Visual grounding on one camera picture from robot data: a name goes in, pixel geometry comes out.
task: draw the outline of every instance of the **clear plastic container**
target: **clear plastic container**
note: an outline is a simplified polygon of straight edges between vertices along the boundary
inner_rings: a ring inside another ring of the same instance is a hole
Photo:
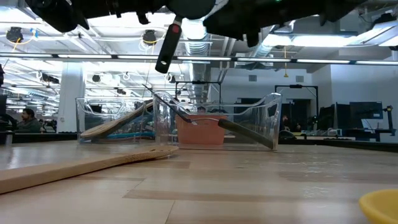
[[[155,95],[184,117],[195,122],[182,121],[175,111]],[[154,122],[157,144],[176,144],[181,149],[240,151],[275,151],[277,149],[282,106],[282,95],[278,93],[271,93],[252,105],[180,103],[163,91],[155,92],[155,95]],[[265,137],[271,146],[265,147],[253,138],[219,127],[220,118],[226,118]]]
[[[83,138],[81,133],[102,124],[123,119],[145,101],[139,98],[77,98],[76,118],[78,141],[80,143],[144,144],[155,143],[152,110],[140,112],[134,119],[107,135]]]

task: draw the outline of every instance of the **ceiling duct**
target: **ceiling duct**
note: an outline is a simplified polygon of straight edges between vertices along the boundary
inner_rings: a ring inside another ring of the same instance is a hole
[[[203,26],[203,19],[190,21],[185,19],[182,23],[184,39],[187,40],[208,40],[208,34]],[[186,42],[185,50],[190,56],[206,56],[209,54],[209,44],[206,42]],[[210,64],[205,62],[192,63],[190,67],[191,81],[209,81]],[[208,85],[192,85],[195,99],[206,101],[206,94],[203,90],[208,90]]]

